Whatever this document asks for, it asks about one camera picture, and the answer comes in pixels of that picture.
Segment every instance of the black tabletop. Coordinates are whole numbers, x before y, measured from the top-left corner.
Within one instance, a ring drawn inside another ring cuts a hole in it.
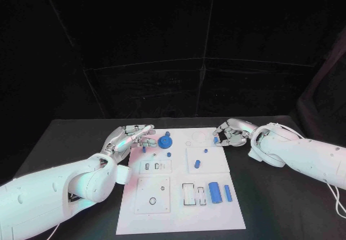
[[[158,129],[205,128],[218,127],[228,118],[54,120],[16,177],[87,159],[101,151],[107,136],[119,126],[155,124]],[[299,131],[289,116],[238,118],[259,126],[280,123]],[[106,201],[60,225],[52,240],[346,239],[346,220],[336,214],[336,200],[328,185],[287,166],[279,168],[259,162],[249,156],[250,149],[250,143],[224,148],[247,229],[116,235],[125,190],[125,186],[116,184]],[[345,200],[346,191],[341,189],[341,201]],[[48,239],[52,230],[32,239]]]

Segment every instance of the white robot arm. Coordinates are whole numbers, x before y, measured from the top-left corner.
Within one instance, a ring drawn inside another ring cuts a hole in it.
[[[153,125],[119,127],[101,153],[14,179],[0,187],[0,240],[24,240],[103,202],[133,169],[119,165],[132,147],[156,147]]]
[[[217,128],[214,135],[224,132],[227,140],[218,141],[218,146],[243,146],[251,139],[249,156],[264,161],[274,167],[290,168],[312,178],[328,183],[336,198],[336,212],[339,214],[338,187],[346,190],[346,148],[303,138],[289,127],[279,123],[257,126],[253,123],[231,118]]]

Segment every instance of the table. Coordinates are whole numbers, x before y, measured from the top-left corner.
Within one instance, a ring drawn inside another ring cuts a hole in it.
[[[87,159],[101,151],[107,136],[119,126],[155,124],[158,129],[207,128],[218,127],[228,118],[54,120],[16,178]],[[270,122],[280,123],[299,131],[289,116],[238,118],[259,126]],[[52,240],[346,239],[346,220],[336,214],[336,201],[328,185],[287,166],[277,168],[254,160],[249,156],[250,142],[241,147],[225,147],[224,150],[246,230],[116,235],[125,190],[125,186],[116,184],[106,201],[60,225]],[[346,191],[342,189],[341,199],[345,203]],[[32,239],[47,240],[52,231],[48,230]]]

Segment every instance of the small blue part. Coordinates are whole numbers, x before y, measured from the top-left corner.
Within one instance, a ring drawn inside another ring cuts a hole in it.
[[[195,168],[198,169],[201,167],[201,161],[197,160],[197,163],[195,163]]]
[[[162,149],[168,149],[172,146],[174,141],[172,141],[171,135],[172,134],[168,131],[165,136],[162,136],[158,140],[158,144]]]
[[[225,195],[227,195],[227,201],[233,202],[233,196],[231,196],[231,191],[230,191],[230,186],[225,185]]]
[[[220,189],[220,184],[215,181],[210,183],[210,191],[212,203],[214,204],[223,203],[223,193]]]

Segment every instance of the dark background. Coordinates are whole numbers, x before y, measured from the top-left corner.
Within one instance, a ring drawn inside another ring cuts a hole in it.
[[[331,0],[11,0],[0,9],[0,183],[54,119],[295,117],[346,26]],[[341,126],[345,59],[315,95]]]

